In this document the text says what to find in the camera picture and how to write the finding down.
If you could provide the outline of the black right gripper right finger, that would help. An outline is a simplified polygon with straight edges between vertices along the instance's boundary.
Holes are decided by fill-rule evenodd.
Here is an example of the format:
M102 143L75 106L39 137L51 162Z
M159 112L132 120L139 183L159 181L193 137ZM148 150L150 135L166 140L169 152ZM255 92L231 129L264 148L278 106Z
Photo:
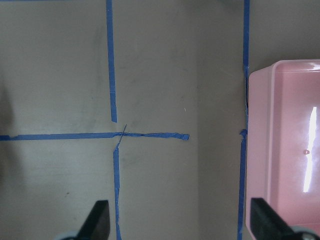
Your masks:
M256 240L288 240L293 230L263 198L250 201L250 230Z

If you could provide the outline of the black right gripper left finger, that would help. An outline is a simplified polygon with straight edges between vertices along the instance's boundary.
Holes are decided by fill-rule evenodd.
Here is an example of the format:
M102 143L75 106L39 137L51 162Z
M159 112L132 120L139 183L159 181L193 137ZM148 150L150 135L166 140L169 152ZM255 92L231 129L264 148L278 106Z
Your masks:
M77 233L76 240L108 240L110 236L110 209L108 200L95 202Z

